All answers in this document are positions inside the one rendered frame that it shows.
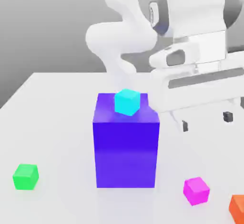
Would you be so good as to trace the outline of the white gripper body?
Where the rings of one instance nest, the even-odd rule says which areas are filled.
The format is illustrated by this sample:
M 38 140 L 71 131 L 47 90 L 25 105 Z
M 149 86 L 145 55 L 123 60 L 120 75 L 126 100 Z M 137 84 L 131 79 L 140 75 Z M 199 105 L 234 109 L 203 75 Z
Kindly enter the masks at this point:
M 221 69 L 194 72 L 194 65 L 154 69 L 150 107 L 158 113 L 244 97 L 244 52 L 230 53 Z

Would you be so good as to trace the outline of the small cyan cube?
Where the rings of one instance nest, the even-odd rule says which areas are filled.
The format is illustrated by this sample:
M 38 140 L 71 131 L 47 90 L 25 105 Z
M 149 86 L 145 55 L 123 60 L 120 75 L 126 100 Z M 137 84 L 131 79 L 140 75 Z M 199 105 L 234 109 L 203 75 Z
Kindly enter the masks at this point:
M 123 89 L 114 96 L 114 110 L 120 114 L 133 116 L 141 105 L 141 93 Z

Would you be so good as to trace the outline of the small magenta cube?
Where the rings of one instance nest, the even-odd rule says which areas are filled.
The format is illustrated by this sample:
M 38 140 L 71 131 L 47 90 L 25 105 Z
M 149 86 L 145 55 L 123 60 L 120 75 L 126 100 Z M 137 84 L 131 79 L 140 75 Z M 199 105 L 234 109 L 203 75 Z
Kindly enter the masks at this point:
M 201 177 L 195 177 L 184 181 L 183 194 L 194 206 L 208 201 L 210 188 Z

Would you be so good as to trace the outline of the small orange cube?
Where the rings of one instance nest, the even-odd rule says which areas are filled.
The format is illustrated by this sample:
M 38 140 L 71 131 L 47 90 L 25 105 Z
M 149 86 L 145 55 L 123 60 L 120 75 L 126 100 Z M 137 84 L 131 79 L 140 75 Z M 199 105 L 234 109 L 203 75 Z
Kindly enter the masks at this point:
M 244 194 L 232 195 L 229 212 L 235 224 L 244 224 Z

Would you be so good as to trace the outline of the small green cube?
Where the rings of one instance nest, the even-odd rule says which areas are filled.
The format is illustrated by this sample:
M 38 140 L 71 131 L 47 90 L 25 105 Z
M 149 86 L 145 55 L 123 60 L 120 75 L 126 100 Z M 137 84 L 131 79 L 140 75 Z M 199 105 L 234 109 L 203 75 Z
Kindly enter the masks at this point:
M 39 179 L 38 167 L 35 164 L 19 164 L 12 178 L 15 189 L 33 190 Z

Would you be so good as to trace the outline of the large purple box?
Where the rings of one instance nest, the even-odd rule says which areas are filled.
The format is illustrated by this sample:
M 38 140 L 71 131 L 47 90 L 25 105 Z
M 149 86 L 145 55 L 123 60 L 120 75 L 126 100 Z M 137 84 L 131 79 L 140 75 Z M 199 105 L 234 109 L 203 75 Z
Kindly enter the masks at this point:
M 93 126 L 98 188 L 155 186 L 160 120 L 141 94 L 140 109 L 127 116 L 115 112 L 114 94 L 97 96 Z

